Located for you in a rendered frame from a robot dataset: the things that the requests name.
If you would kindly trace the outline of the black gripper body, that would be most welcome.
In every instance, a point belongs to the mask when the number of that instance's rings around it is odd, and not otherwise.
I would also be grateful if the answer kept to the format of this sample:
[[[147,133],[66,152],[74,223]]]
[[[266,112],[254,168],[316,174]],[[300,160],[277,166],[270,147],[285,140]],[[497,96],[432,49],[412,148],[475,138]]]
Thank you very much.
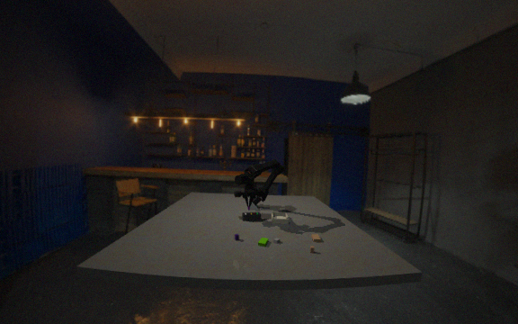
[[[246,187],[249,187],[249,188],[254,188],[254,184],[245,184],[245,188]],[[245,193],[241,193],[240,191],[235,191],[234,192],[234,196],[235,197],[241,197],[241,195],[243,195],[243,197],[247,197]],[[258,195],[259,197],[264,197],[264,192],[262,191],[257,191],[257,194],[255,194],[255,196]],[[254,196],[254,197],[255,197]]]

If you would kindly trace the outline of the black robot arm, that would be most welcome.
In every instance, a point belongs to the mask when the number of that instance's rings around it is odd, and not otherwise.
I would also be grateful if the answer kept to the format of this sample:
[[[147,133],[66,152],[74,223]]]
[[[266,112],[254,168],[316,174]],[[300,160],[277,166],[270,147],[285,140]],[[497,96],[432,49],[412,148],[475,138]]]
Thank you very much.
[[[237,185],[243,185],[243,184],[253,184],[256,177],[258,177],[263,171],[272,169],[271,174],[269,175],[268,179],[266,180],[263,187],[260,187],[258,190],[257,188],[245,188],[245,194],[247,197],[252,196],[254,197],[255,194],[257,194],[257,191],[264,192],[264,197],[259,197],[258,195],[256,198],[253,199],[252,203],[256,206],[260,201],[264,202],[268,193],[269,188],[272,185],[273,181],[275,180],[276,176],[281,174],[284,171],[284,167],[276,160],[273,159],[272,161],[263,163],[261,165],[259,164],[252,164],[249,166],[246,170],[244,170],[244,174],[237,175],[235,177],[235,182]],[[249,171],[251,174],[249,174],[247,171]]]

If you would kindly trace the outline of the green block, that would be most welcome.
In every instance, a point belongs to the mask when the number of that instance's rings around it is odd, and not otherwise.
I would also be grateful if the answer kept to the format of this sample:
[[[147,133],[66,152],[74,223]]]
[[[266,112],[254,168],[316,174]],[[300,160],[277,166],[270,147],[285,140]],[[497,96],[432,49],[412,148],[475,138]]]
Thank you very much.
[[[266,247],[267,243],[268,243],[268,238],[261,238],[258,242],[258,246],[259,247]]]

